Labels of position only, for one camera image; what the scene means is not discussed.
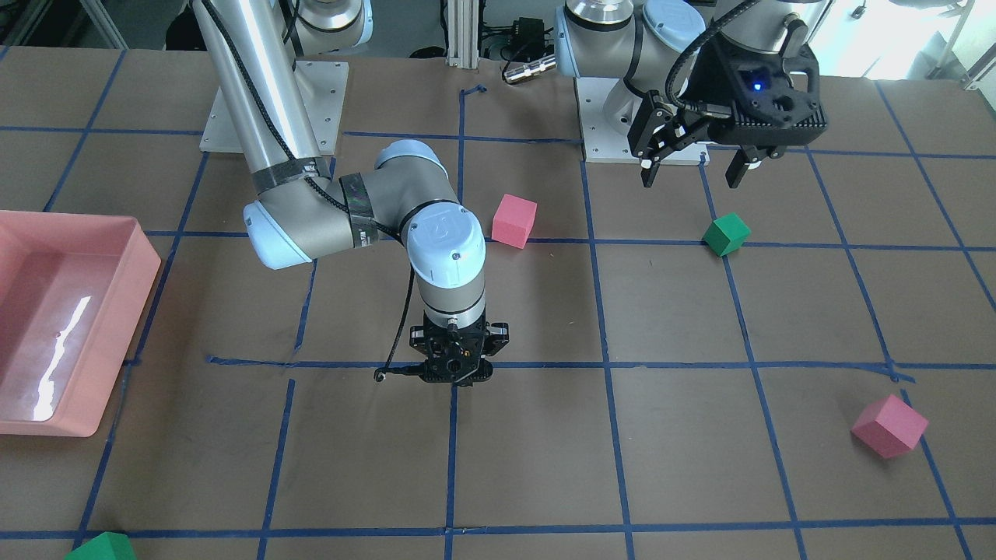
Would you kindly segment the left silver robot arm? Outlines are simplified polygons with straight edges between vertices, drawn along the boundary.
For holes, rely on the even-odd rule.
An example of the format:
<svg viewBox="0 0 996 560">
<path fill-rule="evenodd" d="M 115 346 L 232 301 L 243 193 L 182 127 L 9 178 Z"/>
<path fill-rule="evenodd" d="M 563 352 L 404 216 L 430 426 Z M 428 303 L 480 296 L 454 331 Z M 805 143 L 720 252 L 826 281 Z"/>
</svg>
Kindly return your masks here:
<svg viewBox="0 0 996 560">
<path fill-rule="evenodd" d="M 623 125 L 651 187 L 665 157 L 697 142 L 736 146 L 725 178 L 779 159 L 828 130 L 812 25 L 826 1 L 718 1 L 705 20 L 686 1 L 566 1 L 557 68 L 618 79 L 636 106 Z"/>
</svg>

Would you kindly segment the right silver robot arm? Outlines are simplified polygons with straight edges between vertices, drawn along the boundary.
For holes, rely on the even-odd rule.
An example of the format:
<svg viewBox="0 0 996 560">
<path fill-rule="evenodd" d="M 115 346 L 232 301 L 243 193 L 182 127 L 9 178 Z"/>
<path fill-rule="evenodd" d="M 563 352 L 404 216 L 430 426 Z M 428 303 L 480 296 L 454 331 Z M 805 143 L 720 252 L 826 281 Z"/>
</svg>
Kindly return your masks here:
<svg viewBox="0 0 996 560">
<path fill-rule="evenodd" d="M 437 154 L 418 139 L 381 150 L 373 169 L 334 175 L 317 131 L 306 64 L 370 39 L 367 1 L 192 1 L 256 198 L 242 216 L 263 265 L 282 269 L 392 239 L 409 259 L 423 322 L 413 366 L 391 373 L 469 387 L 493 375 L 509 327 L 486 318 L 486 240 Z"/>
</svg>

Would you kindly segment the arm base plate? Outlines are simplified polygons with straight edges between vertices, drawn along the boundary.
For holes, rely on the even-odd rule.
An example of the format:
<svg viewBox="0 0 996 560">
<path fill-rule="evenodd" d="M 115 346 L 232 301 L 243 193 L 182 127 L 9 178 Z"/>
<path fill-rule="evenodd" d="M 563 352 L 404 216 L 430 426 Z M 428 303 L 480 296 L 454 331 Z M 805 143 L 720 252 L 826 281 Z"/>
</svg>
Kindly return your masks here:
<svg viewBox="0 0 996 560">
<path fill-rule="evenodd" d="M 637 166 L 638 159 L 627 141 L 627 132 L 640 100 L 622 79 L 580 77 L 575 79 L 577 114 L 589 163 Z"/>
<path fill-rule="evenodd" d="M 314 141 L 323 156 L 337 150 L 344 110 L 346 85 L 351 68 L 345 61 L 298 61 L 294 71 Z M 242 155 L 236 111 L 228 107 L 223 89 L 218 89 L 204 124 L 199 148 L 203 152 Z"/>
</svg>

